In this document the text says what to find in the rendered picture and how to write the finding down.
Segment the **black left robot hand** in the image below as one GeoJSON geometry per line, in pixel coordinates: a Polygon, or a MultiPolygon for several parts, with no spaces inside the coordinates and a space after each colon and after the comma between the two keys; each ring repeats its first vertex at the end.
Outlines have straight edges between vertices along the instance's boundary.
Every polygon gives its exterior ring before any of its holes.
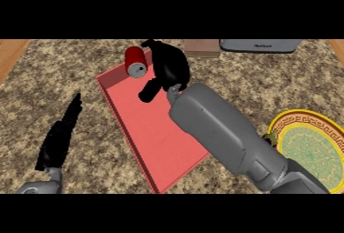
{"type": "Polygon", "coordinates": [[[68,105],[65,115],[62,119],[53,123],[44,138],[37,156],[36,170],[44,171],[50,167],[62,167],[68,155],[71,133],[81,111],[81,94],[77,94],[68,105]]]}

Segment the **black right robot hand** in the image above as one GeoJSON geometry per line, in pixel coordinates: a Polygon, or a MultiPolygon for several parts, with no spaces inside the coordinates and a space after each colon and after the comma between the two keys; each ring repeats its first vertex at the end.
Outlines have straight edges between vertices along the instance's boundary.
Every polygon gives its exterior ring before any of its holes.
{"type": "Polygon", "coordinates": [[[180,86],[180,91],[188,88],[191,72],[186,55],[177,47],[154,39],[148,39],[142,43],[142,47],[151,48],[155,72],[155,77],[146,82],[142,92],[139,93],[142,102],[149,103],[160,89],[168,91],[170,87],[176,85],[180,86]]]}

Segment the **brown cardboard box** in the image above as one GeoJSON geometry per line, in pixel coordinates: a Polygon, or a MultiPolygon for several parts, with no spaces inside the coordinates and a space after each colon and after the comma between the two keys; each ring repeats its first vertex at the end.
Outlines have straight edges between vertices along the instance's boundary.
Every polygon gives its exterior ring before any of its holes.
{"type": "Polygon", "coordinates": [[[186,39],[185,54],[188,57],[217,58],[220,47],[217,39],[186,39]]]}

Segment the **red can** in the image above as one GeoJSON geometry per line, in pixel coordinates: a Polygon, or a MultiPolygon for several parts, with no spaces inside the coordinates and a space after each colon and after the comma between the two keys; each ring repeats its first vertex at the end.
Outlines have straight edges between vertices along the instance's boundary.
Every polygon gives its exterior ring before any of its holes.
{"type": "Polygon", "coordinates": [[[126,51],[126,70],[134,78],[142,78],[148,71],[145,54],[137,46],[132,46],[126,51]]]}

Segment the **yellow green patterned plate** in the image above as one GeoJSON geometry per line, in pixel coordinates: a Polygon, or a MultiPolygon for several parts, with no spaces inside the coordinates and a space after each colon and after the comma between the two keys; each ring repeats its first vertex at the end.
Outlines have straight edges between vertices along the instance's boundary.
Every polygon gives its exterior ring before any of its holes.
{"type": "Polygon", "coordinates": [[[276,138],[278,152],[306,168],[332,194],[344,194],[344,127],[307,109],[284,111],[267,134],[276,138]]]}

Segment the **grey appliance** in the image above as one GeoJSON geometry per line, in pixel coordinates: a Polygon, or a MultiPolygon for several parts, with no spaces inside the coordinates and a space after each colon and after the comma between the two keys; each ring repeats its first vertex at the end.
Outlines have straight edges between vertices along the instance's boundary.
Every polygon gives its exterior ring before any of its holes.
{"type": "Polygon", "coordinates": [[[223,51],[238,53],[292,53],[301,39],[220,39],[219,46],[223,51]]]}

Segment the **red flat tray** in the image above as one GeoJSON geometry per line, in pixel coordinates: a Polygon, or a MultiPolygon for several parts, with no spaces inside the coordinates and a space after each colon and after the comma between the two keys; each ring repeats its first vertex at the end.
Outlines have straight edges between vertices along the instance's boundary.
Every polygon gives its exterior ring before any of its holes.
{"type": "Polygon", "coordinates": [[[148,72],[142,78],[130,77],[126,64],[120,64],[98,76],[98,84],[152,192],[164,193],[210,153],[170,119],[164,90],[151,103],[139,99],[139,92],[154,78],[149,50],[145,58],[148,72]]]}

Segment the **dark green vegetable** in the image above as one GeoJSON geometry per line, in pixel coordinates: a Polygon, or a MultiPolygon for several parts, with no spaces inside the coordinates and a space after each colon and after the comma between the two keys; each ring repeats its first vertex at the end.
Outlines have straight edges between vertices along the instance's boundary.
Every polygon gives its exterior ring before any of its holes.
{"type": "Polygon", "coordinates": [[[272,147],[276,147],[276,136],[273,134],[266,134],[263,136],[263,139],[270,144],[272,147]]]}

